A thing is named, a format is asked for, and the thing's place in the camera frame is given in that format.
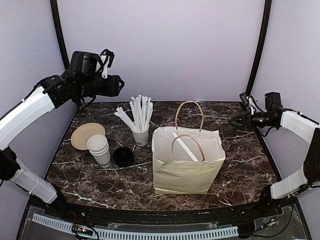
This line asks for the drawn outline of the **brown paper bag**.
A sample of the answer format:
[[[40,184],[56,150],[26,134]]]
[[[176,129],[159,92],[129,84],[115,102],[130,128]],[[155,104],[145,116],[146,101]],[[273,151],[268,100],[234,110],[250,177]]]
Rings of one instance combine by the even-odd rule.
[[[174,136],[187,134],[181,140],[198,161],[193,161]],[[218,130],[185,128],[175,125],[158,127],[152,135],[153,187],[156,194],[205,195],[219,173],[226,153]]]

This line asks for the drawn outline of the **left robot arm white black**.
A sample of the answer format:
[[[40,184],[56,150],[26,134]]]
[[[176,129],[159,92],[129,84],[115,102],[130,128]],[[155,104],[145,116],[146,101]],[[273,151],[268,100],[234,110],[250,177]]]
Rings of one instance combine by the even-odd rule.
[[[38,82],[30,95],[0,119],[0,179],[51,204],[51,210],[60,218],[71,213],[63,194],[49,182],[28,169],[10,148],[10,143],[36,120],[59,108],[69,100],[82,107],[84,98],[95,96],[116,97],[125,83],[118,75],[84,77],[72,80],[53,75]]]

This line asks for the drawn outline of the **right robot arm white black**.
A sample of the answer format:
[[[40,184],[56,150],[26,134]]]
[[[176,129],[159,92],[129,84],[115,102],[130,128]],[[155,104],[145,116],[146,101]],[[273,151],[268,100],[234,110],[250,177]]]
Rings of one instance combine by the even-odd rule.
[[[298,111],[276,107],[266,112],[243,111],[229,119],[234,128],[249,131],[272,127],[279,133],[267,139],[281,181],[268,185],[261,193],[262,201],[255,213],[266,217],[275,208],[274,201],[296,197],[307,190],[320,189],[320,125]]]

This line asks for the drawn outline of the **stack of black lids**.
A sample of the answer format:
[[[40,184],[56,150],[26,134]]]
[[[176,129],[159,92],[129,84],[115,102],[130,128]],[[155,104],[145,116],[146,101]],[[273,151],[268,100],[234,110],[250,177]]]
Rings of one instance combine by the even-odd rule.
[[[134,163],[134,153],[128,147],[118,147],[113,153],[113,159],[120,168],[127,168]]]

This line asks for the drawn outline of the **stack of white paper cups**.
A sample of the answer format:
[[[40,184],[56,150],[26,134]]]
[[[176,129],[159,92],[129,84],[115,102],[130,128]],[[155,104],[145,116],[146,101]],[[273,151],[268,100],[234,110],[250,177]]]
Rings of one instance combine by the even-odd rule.
[[[108,168],[111,165],[110,147],[104,135],[97,134],[90,137],[87,141],[87,148],[102,168]]]

